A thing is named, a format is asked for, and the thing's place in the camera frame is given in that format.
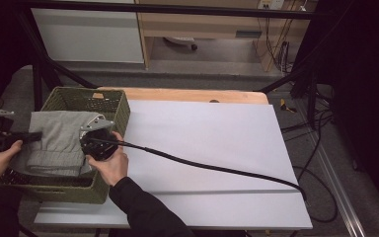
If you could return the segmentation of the white cabinet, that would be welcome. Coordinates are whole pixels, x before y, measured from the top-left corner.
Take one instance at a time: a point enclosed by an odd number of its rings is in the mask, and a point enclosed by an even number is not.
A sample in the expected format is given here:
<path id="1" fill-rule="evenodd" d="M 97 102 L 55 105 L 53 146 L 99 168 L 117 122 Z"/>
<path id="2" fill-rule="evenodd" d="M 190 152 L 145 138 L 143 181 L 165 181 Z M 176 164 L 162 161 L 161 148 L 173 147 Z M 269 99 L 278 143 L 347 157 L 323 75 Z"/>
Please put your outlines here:
<path id="1" fill-rule="evenodd" d="M 143 63 L 135 13 L 32 9 L 48 55 L 58 61 Z"/>

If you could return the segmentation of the grey pants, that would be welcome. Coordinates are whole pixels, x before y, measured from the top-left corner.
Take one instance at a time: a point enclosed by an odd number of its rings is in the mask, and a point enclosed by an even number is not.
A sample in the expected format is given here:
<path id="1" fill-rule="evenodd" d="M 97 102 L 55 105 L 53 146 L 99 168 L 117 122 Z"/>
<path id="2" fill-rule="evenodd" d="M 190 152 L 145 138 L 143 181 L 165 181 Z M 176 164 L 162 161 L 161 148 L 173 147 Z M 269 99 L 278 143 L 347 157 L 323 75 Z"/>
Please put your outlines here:
<path id="1" fill-rule="evenodd" d="M 41 139 L 24 145 L 10 167 L 44 177 L 78 177 L 91 172 L 81 149 L 80 128 L 100 116 L 95 112 L 33 112 L 29 132 L 41 132 Z"/>

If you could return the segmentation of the white office chair base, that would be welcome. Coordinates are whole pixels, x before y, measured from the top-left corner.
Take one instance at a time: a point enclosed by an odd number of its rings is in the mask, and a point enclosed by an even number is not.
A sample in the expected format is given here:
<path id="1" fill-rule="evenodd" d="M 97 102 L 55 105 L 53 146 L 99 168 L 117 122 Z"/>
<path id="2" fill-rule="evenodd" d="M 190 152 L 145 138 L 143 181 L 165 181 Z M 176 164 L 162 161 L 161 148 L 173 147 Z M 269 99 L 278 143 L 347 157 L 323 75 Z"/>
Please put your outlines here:
<path id="1" fill-rule="evenodd" d="M 165 40 L 179 45 L 188 45 L 192 50 L 197 50 L 197 45 L 195 44 L 194 38 L 165 37 Z"/>

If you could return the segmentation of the yellow and black tool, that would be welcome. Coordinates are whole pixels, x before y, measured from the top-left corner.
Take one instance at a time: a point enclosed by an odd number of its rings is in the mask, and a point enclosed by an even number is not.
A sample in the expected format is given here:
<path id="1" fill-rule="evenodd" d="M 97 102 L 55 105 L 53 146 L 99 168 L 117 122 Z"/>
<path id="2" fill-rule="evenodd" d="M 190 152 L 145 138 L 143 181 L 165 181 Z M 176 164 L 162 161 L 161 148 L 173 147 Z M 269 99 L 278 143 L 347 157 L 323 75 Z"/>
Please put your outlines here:
<path id="1" fill-rule="evenodd" d="M 284 99 L 280 99 L 280 109 L 282 111 L 288 111 L 288 112 L 291 112 L 291 113 L 297 113 L 297 110 L 295 108 L 290 108 L 286 105 L 285 103 L 285 100 Z"/>

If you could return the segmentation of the aluminium floor rail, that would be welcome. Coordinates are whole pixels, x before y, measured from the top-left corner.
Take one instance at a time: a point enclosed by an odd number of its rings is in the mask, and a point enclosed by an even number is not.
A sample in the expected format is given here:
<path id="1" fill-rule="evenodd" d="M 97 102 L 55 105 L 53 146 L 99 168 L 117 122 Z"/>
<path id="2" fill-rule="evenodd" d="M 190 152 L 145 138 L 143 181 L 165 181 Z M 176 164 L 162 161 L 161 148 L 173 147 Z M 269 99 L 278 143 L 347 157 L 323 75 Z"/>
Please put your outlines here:
<path id="1" fill-rule="evenodd" d="M 322 172 L 325 176 L 325 179 L 328 182 L 329 188 L 332 191 L 332 194 L 335 196 L 337 201 L 338 210 L 341 214 L 343 223 L 349 233 L 350 237 L 365 237 L 366 233 L 364 228 L 355 212 L 355 209 L 341 183 L 340 178 L 338 177 L 328 155 L 323 146 L 323 143 L 319 141 L 319 136 L 317 131 L 313 131 L 309 128 L 310 139 L 317 146 L 317 160 L 320 164 Z"/>

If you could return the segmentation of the white power strip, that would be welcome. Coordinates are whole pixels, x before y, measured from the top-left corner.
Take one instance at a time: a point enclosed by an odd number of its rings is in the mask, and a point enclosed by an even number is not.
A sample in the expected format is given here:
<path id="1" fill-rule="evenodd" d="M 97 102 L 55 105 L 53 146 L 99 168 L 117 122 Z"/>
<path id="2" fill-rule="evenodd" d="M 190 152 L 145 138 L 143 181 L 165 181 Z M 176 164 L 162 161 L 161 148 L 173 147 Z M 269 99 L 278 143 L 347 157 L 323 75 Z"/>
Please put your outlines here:
<path id="1" fill-rule="evenodd" d="M 284 0 L 260 0 L 258 8 L 265 10 L 280 10 L 284 4 Z"/>

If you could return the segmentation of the wooden table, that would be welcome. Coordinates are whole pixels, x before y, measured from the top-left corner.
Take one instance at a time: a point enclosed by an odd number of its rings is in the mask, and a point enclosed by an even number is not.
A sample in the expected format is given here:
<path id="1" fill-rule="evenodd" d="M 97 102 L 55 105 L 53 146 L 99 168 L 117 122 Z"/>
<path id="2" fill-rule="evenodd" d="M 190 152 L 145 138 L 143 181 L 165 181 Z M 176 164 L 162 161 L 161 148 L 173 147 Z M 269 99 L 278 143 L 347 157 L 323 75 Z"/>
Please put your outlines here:
<path id="1" fill-rule="evenodd" d="M 101 87 L 101 90 L 120 90 L 120 87 Z M 165 88 L 126 88 L 121 89 L 130 100 L 180 101 L 218 103 L 239 103 L 267 105 L 266 94 L 235 90 L 189 90 Z"/>

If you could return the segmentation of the person's right hand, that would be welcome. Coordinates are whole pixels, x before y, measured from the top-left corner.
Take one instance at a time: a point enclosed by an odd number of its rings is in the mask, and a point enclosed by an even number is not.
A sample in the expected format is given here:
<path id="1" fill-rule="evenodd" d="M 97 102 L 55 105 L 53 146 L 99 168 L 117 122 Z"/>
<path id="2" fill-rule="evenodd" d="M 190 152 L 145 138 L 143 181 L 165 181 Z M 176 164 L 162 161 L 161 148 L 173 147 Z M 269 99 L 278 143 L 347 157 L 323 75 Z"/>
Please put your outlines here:
<path id="1" fill-rule="evenodd" d="M 91 167 L 97 169 L 109 186 L 115 186 L 118 181 L 127 176 L 128 157 L 119 145 L 113 155 L 105 161 L 96 161 L 91 155 L 86 156 Z"/>

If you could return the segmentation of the black metal frame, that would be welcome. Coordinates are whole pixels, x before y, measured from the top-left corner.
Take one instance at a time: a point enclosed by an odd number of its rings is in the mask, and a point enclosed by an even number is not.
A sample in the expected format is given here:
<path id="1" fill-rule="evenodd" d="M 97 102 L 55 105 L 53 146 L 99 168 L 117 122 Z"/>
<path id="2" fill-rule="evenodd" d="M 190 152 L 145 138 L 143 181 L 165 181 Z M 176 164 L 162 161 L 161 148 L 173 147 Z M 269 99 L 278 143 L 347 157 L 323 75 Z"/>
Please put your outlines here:
<path id="1" fill-rule="evenodd" d="M 187 5 L 162 5 L 162 4 L 132 4 L 132 3 L 106 3 L 84 1 L 56 1 L 56 0 L 16 0 L 13 4 L 13 12 L 22 26 L 25 35 L 30 42 L 30 49 L 37 65 L 44 69 L 42 77 L 49 89 L 62 86 L 56 72 L 67 76 L 85 88 L 96 89 L 97 85 L 88 82 L 61 64 L 55 62 L 46 52 L 40 33 L 32 26 L 33 21 L 27 18 L 26 13 L 34 9 L 95 11 L 116 13 L 150 13 L 173 14 L 192 16 L 223 16 L 239 18 L 265 18 L 265 19 L 292 19 L 292 20 L 327 20 L 335 15 L 330 12 L 301 12 L 288 10 L 249 10 L 245 8 L 187 6 Z"/>

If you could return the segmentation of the white table cover sheet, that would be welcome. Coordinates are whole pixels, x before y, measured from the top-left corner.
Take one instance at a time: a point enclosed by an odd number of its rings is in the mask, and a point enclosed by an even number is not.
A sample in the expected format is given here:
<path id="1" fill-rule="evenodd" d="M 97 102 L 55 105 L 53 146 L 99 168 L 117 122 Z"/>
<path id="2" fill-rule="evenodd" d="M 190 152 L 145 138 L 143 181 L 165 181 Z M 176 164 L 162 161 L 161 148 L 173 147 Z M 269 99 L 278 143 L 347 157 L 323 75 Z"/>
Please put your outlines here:
<path id="1" fill-rule="evenodd" d="M 128 175 L 198 229 L 312 226 L 270 105 L 137 101 Z"/>

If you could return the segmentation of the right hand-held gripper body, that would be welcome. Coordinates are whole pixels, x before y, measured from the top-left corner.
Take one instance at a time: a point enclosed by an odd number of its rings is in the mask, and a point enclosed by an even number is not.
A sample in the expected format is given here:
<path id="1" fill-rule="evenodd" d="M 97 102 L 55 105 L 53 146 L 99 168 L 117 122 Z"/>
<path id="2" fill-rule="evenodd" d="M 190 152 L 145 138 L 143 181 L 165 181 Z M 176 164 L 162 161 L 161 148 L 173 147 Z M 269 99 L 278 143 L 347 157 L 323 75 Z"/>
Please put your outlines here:
<path id="1" fill-rule="evenodd" d="M 117 150 L 118 141 L 111 133 L 112 120 L 97 116 L 79 129 L 79 142 L 85 155 L 96 161 L 105 161 Z"/>

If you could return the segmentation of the green woven basket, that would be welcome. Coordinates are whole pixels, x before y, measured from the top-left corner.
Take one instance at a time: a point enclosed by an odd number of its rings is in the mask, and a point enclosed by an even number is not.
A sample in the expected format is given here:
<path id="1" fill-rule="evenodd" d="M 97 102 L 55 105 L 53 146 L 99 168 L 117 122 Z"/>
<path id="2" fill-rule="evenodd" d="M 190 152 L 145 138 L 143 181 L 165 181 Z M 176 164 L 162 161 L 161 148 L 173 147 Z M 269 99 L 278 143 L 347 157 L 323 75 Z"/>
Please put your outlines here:
<path id="1" fill-rule="evenodd" d="M 125 134 L 130 116 L 130 107 L 123 91 L 73 87 L 54 88 L 39 112 L 49 111 L 95 112 L 112 120 L 114 126 L 111 132 L 114 130 L 120 134 Z M 0 183 L 39 201 L 101 204 L 106 201 L 109 192 L 109 186 L 93 168 L 78 177 L 44 177 L 23 174 L 9 166 Z"/>

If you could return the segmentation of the wooden desk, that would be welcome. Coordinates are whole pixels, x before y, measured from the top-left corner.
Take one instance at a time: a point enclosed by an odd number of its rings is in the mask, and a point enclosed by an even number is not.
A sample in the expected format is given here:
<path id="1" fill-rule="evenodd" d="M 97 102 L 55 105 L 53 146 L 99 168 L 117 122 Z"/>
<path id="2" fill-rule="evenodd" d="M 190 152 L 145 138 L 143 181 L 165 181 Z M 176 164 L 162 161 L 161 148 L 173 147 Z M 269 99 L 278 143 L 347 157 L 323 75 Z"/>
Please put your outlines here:
<path id="1" fill-rule="evenodd" d="M 259 10 L 260 0 L 134 0 L 137 4 L 187 5 Z M 284 0 L 280 10 L 313 12 L 311 0 Z M 140 32 L 145 38 L 248 39 L 254 44 L 262 69 L 274 68 L 273 60 L 285 41 L 300 43 L 309 27 L 308 20 L 231 18 L 139 13 Z"/>

